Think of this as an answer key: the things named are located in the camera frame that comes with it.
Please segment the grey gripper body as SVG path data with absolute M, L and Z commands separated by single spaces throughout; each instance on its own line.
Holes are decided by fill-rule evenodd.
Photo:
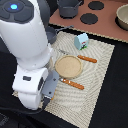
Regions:
M 42 89 L 42 94 L 45 97 L 52 98 L 54 96 L 58 80 L 59 74 L 55 70 L 52 70 L 49 73 Z

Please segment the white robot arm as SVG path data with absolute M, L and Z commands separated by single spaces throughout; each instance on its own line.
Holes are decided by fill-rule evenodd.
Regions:
M 49 19 L 46 0 L 0 0 L 0 37 L 17 60 L 12 88 L 31 110 L 38 109 L 41 99 L 47 106 L 59 78 L 53 69 L 54 49 L 46 35 Z

